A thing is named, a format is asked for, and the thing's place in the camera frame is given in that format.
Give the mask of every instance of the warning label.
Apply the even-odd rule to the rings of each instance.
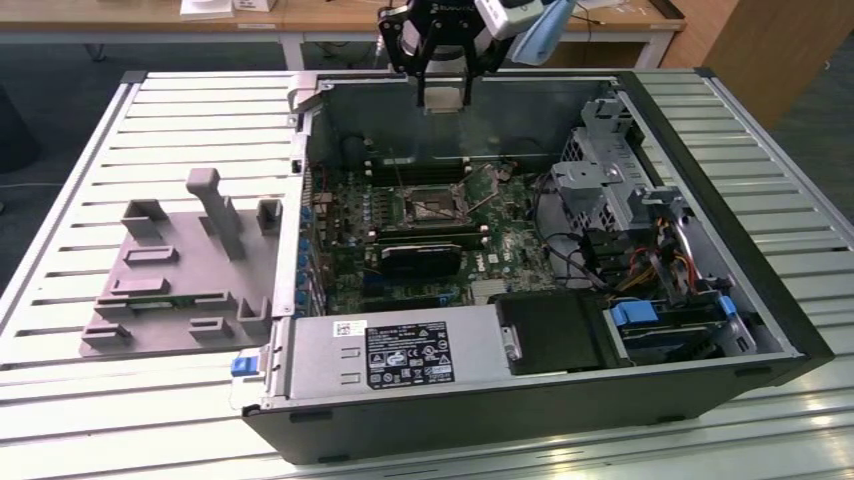
[[[454,381],[445,322],[365,330],[369,386],[374,390]]]

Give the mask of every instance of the wooden desk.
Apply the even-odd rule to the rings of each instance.
[[[374,42],[383,0],[279,0],[270,13],[235,12],[234,18],[182,21],[181,0],[4,0],[0,43],[277,42],[291,70],[306,68],[306,42]],[[656,68],[682,20],[669,20],[649,0],[590,11],[592,25],[573,19],[563,42],[640,42],[637,66]]]

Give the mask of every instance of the white paper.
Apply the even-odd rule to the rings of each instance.
[[[594,8],[605,8],[605,7],[616,7],[626,3],[628,0],[578,0],[578,5],[585,7],[588,10],[593,10]],[[576,7],[574,12],[585,11],[582,8]]]
[[[251,10],[269,12],[277,4],[277,0],[234,0],[235,10]]]
[[[211,20],[234,16],[231,0],[182,0],[182,20]]]

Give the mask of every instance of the blue tab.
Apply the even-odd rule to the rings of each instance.
[[[612,317],[614,318],[614,325],[622,327],[629,323],[626,320],[626,315],[624,315],[624,310],[620,308],[620,305],[612,309]]]
[[[646,300],[622,302],[612,309],[612,316],[618,327],[626,324],[658,322],[658,314],[653,303]]]
[[[721,308],[724,308],[724,313],[726,314],[726,316],[734,317],[738,312],[736,310],[733,299],[726,295],[721,295],[721,298],[718,298],[718,303],[721,304]]]
[[[231,376],[249,377],[258,374],[258,357],[238,357],[231,362]]]

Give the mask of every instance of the slotted metal surface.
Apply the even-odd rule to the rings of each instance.
[[[287,78],[283,72],[161,73],[122,87],[63,191],[68,201],[51,212],[0,305],[8,313],[2,478],[682,480],[852,473],[850,226],[726,92],[689,71],[641,78],[837,352],[808,376],[686,422],[298,468],[238,417],[254,392],[245,389],[251,384],[233,387],[233,353],[82,361],[80,329],[124,237],[124,201],[157,196],[167,211],[202,211],[182,187],[201,163],[221,168],[222,191],[237,196],[238,208],[285,191]]]

